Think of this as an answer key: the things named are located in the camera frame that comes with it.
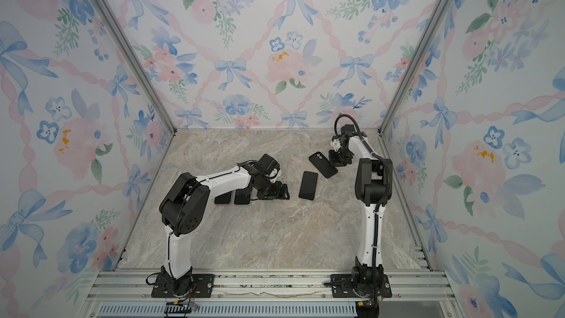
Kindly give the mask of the purple-edged black phone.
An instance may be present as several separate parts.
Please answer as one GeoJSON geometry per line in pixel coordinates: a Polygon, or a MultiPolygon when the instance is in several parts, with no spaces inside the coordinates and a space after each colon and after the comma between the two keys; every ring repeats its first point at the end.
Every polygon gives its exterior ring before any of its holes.
{"type": "Polygon", "coordinates": [[[232,202],[232,191],[221,194],[214,199],[216,205],[229,205],[232,202]]]}

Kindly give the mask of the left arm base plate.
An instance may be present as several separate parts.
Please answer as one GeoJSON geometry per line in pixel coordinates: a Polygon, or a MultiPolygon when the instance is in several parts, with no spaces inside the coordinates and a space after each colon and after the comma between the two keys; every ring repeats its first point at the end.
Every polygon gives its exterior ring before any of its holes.
{"type": "Polygon", "coordinates": [[[180,279],[172,278],[167,272],[160,272],[153,284],[151,298],[185,299],[211,298],[215,275],[187,273],[180,279]]]}

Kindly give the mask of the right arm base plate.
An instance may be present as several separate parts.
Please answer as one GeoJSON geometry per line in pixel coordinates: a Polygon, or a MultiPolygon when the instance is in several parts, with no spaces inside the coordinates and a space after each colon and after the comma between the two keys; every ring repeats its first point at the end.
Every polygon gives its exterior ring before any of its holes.
{"type": "Polygon", "coordinates": [[[356,298],[361,300],[392,298],[388,276],[377,274],[376,279],[370,277],[353,277],[353,274],[332,274],[323,286],[329,287],[334,298],[356,298]]]}

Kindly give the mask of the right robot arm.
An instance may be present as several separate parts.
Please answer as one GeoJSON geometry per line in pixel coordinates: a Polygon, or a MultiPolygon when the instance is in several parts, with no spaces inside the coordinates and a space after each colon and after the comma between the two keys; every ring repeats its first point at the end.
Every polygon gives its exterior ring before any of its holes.
{"type": "Polygon", "coordinates": [[[359,295],[373,299],[391,297],[383,268],[381,231],[386,206],[392,196],[392,162],[374,150],[356,122],[334,130],[330,162],[336,167],[357,164],[354,196],[360,201],[360,244],[352,270],[352,285],[359,295]]]}

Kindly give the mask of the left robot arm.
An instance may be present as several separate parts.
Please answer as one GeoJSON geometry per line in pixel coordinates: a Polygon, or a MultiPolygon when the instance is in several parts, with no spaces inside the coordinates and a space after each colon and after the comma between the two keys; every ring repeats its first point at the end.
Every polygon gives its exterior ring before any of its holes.
{"type": "Polygon", "coordinates": [[[237,163],[212,175],[183,173],[159,206],[166,231],[166,260],[156,283],[176,297],[194,287],[191,263],[193,232],[204,219],[209,201],[248,205],[254,200],[288,200],[288,186],[277,178],[280,164],[270,155],[237,163]]]}

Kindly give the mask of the black phone case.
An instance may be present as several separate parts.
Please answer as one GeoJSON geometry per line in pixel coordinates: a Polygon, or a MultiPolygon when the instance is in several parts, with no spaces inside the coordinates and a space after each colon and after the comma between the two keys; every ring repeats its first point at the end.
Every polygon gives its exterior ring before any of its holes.
{"type": "Polygon", "coordinates": [[[321,152],[313,153],[308,160],[326,178],[332,178],[338,173],[338,169],[332,165],[328,158],[321,152]]]}

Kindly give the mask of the blue-edged black phone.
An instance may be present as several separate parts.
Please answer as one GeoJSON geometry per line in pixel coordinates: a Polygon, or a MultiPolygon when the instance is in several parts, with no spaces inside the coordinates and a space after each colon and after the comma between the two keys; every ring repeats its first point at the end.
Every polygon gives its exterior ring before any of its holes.
{"type": "Polygon", "coordinates": [[[242,188],[235,191],[233,203],[238,206],[246,206],[251,203],[251,188],[242,188]]]}

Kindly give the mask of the grey-edged black phone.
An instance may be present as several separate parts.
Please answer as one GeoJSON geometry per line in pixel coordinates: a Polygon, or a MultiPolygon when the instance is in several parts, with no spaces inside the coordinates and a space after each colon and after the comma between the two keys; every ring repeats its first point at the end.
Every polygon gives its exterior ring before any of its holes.
{"type": "Polygon", "coordinates": [[[316,172],[304,171],[300,184],[299,198],[313,201],[316,196],[317,181],[318,174],[316,172]]]}

